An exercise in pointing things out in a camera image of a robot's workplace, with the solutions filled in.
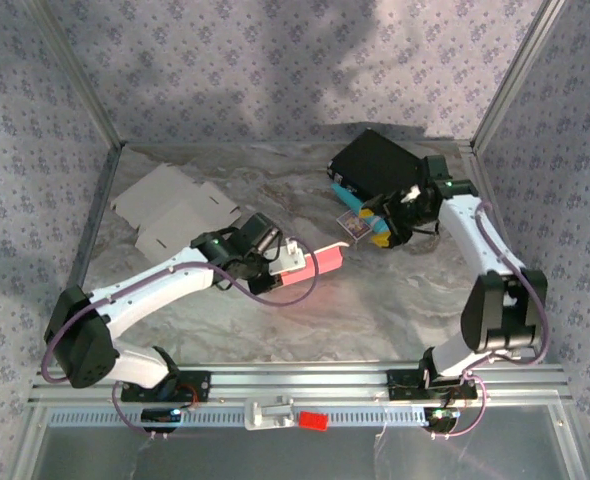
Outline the teal pen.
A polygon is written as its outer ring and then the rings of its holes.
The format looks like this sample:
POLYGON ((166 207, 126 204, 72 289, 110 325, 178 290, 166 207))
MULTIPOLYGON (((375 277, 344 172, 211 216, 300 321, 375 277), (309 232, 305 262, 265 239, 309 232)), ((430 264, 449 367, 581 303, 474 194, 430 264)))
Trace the teal pen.
MULTIPOLYGON (((363 202, 360 199, 358 199, 353 193, 351 193, 349 190, 345 189, 337 183, 333 183, 331 185, 331 189, 335 193, 337 198, 348 208, 348 210, 352 210, 355 214, 358 215, 360 206, 363 204, 363 202)), ((367 216, 360 218, 362 218, 370 226, 371 233, 377 234, 389 231, 386 223, 377 216, 367 216)))

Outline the wide aluminium frame rail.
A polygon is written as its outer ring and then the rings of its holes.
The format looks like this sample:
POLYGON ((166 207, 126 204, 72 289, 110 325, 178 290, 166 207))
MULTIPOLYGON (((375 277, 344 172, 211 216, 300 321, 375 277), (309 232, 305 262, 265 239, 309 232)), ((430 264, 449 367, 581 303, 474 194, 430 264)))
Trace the wide aluminium frame rail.
MULTIPOLYGON (((209 397, 201 406, 241 406, 249 398, 287 395, 297 406, 422 405, 440 401, 390 400, 386 371, 413 369, 409 363, 233 363, 187 365, 184 371, 210 371, 209 397)), ((457 406, 543 405, 572 399, 567 376, 555 364, 518 367, 495 363, 474 371, 486 388, 476 400, 457 400, 457 406)))

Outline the white plastic bracket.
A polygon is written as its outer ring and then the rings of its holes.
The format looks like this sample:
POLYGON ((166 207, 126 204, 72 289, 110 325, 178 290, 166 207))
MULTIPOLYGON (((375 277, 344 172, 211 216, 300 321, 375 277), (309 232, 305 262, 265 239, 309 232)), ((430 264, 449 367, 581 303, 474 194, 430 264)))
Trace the white plastic bracket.
POLYGON ((249 398, 244 403, 244 427, 249 431, 295 425, 294 399, 287 395, 249 398))

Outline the red plastic block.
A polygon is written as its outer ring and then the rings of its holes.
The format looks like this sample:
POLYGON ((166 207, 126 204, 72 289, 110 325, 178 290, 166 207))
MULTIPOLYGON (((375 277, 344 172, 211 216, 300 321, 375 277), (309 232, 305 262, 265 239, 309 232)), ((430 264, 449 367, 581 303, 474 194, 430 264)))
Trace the red plastic block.
POLYGON ((299 413, 298 426, 302 429, 325 432, 329 427, 329 416, 318 412, 302 411, 299 413))

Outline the aluminium table edge rail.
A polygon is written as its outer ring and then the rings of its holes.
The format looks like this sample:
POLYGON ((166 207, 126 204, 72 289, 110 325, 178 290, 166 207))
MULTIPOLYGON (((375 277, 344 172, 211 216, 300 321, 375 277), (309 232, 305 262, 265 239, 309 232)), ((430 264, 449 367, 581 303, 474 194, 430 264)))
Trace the aluminium table edge rail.
POLYGON ((534 348, 533 361, 540 362, 551 340, 545 310, 548 281, 542 271, 527 268, 506 245, 503 221, 493 211, 495 194, 486 168, 471 146, 459 149, 465 171, 479 190, 477 197, 463 201, 471 211, 459 211, 447 228, 476 275, 461 316, 464 343, 477 354, 534 348))
POLYGON ((92 385, 108 375, 119 357, 107 321, 99 312, 110 300, 85 293, 82 287, 122 149, 121 145, 109 149, 66 289, 56 303, 55 321, 45 332, 46 352, 40 373, 50 384, 73 381, 84 387, 92 385))

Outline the grey metal sheet panel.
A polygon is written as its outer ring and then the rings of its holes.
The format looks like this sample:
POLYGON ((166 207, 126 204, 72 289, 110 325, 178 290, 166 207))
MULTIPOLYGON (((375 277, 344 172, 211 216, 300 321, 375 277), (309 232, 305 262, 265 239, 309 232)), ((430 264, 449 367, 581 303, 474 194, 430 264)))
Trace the grey metal sheet panel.
POLYGON ((11 480, 590 480, 559 404, 489 408, 461 437, 415 427, 49 427, 36 412, 11 480))

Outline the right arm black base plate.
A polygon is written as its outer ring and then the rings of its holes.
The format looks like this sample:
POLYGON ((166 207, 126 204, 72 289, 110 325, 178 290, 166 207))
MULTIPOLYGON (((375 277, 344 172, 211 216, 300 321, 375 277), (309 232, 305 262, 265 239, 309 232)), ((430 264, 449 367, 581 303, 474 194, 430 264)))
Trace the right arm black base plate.
POLYGON ((386 371, 386 386, 390 400, 476 400, 475 386, 460 378, 433 378, 424 369, 392 369, 386 371))

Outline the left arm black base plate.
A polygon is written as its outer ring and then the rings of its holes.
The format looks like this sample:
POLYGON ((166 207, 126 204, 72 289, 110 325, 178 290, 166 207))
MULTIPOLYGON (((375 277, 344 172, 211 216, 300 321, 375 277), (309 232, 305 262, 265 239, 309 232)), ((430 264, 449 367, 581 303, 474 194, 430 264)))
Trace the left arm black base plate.
POLYGON ((120 399, 126 403, 206 402, 211 383, 210 371, 176 371, 153 388, 127 383, 120 399))

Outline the plain white paper box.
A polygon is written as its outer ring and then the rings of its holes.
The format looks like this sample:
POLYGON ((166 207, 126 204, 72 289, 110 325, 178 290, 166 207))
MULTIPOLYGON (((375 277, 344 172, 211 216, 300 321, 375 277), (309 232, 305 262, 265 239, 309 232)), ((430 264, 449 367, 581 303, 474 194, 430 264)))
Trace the plain white paper box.
POLYGON ((241 216, 240 207, 214 184, 198 184, 170 165, 158 166, 129 187, 111 208, 137 230, 135 247, 154 264, 241 216))

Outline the pink and white paper box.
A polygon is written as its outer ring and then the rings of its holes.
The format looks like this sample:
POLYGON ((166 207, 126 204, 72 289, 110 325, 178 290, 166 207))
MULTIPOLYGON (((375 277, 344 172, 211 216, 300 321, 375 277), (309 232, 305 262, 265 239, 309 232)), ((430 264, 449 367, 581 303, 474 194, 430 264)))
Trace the pink and white paper box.
POLYGON ((312 258, 313 255, 316 257, 318 262, 319 275, 323 275, 341 268, 344 261, 342 250, 348 247, 349 244, 346 242, 337 242, 316 250, 313 254, 306 253, 303 256, 305 263, 302 268, 296 268, 293 271, 280 274, 282 285, 290 286, 305 280, 313 279, 315 277, 315 266, 312 258))

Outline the aluminium frame post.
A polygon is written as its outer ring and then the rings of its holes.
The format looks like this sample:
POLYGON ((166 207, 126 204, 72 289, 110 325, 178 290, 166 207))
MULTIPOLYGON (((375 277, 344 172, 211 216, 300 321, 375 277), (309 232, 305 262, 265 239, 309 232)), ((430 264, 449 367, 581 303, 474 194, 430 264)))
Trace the aluminium frame post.
POLYGON ((75 55, 64 28, 53 13, 47 0, 22 0, 30 16, 36 22, 45 43, 68 77, 73 90, 93 120, 103 140, 112 149, 120 150, 120 135, 97 95, 90 78, 75 55))
POLYGON ((542 0, 498 90, 471 139, 470 145, 476 155, 481 154, 487 148, 499 128, 567 2, 568 0, 542 0))

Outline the small card with picture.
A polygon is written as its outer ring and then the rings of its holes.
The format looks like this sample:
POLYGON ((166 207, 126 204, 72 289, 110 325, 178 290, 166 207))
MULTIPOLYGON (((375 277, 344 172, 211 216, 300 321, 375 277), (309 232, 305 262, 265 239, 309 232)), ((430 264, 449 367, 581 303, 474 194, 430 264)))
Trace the small card with picture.
POLYGON ((337 224, 350 236, 354 243, 371 233, 370 226, 352 210, 347 210, 336 218, 337 224))

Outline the black hard case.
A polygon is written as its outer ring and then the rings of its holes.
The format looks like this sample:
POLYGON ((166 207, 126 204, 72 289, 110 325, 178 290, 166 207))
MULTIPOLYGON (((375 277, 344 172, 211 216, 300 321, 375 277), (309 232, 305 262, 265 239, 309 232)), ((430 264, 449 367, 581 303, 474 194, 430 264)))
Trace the black hard case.
POLYGON ((331 159, 327 175, 358 199, 367 201, 420 183, 423 167, 420 158, 367 129, 331 159))

